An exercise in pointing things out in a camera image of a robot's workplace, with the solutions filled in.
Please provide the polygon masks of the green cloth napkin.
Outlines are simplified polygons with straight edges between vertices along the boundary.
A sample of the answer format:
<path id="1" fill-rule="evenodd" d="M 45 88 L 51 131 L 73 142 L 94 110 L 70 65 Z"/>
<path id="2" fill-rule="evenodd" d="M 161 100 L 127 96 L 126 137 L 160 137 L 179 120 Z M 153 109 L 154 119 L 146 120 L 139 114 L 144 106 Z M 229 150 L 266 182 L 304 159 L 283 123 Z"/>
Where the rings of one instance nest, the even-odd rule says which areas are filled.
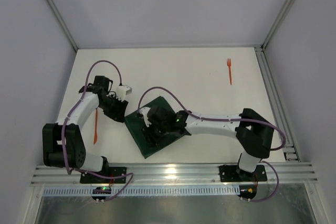
<path id="1" fill-rule="evenodd" d="M 169 103 L 162 96 L 159 96 L 155 98 L 154 100 L 152 100 L 151 102 L 147 103 L 145 107 L 151 108 L 154 105 L 158 105 L 158 106 L 164 107 L 165 109 L 174 111 L 172 107 L 169 105 Z M 144 137 L 144 134 L 142 133 L 142 128 L 145 126 L 145 124 L 144 124 L 144 120 L 142 116 L 140 115 L 140 113 L 138 113 L 138 110 L 127 115 L 125 117 L 124 123 L 127 126 L 127 129 L 129 130 L 132 138 L 134 139 L 137 147 L 139 148 L 144 158 L 148 158 L 152 156 L 153 154 L 159 152 L 160 150 L 166 148 L 167 146 L 177 141 L 175 140 L 172 143 L 164 142 L 162 145 L 159 145 L 159 147 L 153 146 L 151 145 L 151 143 L 148 143 Z"/>

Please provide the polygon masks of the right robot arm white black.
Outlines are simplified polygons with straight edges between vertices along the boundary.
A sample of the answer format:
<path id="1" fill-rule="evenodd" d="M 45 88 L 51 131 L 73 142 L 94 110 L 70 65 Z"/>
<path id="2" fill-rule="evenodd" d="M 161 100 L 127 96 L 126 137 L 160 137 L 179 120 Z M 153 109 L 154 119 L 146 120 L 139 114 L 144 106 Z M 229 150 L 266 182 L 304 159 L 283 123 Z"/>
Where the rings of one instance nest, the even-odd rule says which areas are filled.
<path id="1" fill-rule="evenodd" d="M 191 111 L 169 111 L 161 106 L 139 109 L 144 120 L 143 134 L 147 141 L 160 144 L 167 137 L 180 139 L 184 136 L 208 134 L 231 137 L 243 147 L 236 173 L 240 179 L 255 178 L 258 163 L 268 158 L 274 129 L 270 123 L 252 109 L 234 116 L 206 117 Z"/>

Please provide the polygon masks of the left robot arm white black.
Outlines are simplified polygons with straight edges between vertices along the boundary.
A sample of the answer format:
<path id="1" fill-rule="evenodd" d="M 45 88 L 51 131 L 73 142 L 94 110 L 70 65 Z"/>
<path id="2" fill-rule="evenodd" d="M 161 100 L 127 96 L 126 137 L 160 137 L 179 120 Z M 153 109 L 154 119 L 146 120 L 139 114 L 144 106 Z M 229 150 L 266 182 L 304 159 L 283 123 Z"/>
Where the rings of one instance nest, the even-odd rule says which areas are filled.
<path id="1" fill-rule="evenodd" d="M 63 119 L 47 123 L 42 130 L 43 160 L 49 167 L 68 168 L 97 174 L 101 178 L 111 176 L 106 157 L 86 151 L 81 130 L 92 112 L 100 108 L 104 115 L 123 123 L 128 106 L 126 96 L 132 88 L 119 84 L 110 90 L 113 81 L 105 76 L 95 76 L 79 90 L 79 100 Z"/>

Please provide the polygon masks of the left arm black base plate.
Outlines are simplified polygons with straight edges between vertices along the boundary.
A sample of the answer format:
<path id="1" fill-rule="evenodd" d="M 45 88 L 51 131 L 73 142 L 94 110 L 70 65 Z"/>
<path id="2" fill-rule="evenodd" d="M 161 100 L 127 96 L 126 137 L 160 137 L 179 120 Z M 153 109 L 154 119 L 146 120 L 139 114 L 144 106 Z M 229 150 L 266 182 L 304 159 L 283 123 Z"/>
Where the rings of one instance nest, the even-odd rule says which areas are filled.
<path id="1" fill-rule="evenodd" d="M 109 167 L 106 172 L 99 172 L 99 175 L 106 177 L 118 177 L 123 176 L 127 173 L 126 167 Z M 126 178 L 118 178 L 118 179 L 105 179 L 94 176 L 92 174 L 82 174 L 80 178 L 81 184 L 125 184 Z"/>

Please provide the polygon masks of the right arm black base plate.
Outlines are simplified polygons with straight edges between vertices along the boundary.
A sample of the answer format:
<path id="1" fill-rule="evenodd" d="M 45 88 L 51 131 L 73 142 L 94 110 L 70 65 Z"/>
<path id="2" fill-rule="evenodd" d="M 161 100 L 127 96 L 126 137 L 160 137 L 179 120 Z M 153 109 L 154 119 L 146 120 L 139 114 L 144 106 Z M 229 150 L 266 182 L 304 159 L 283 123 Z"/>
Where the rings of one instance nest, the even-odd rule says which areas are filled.
<path id="1" fill-rule="evenodd" d="M 268 180 L 265 167 L 257 165 L 254 172 L 246 172 L 238 165 L 221 165 L 218 167 L 221 182 L 266 182 Z"/>

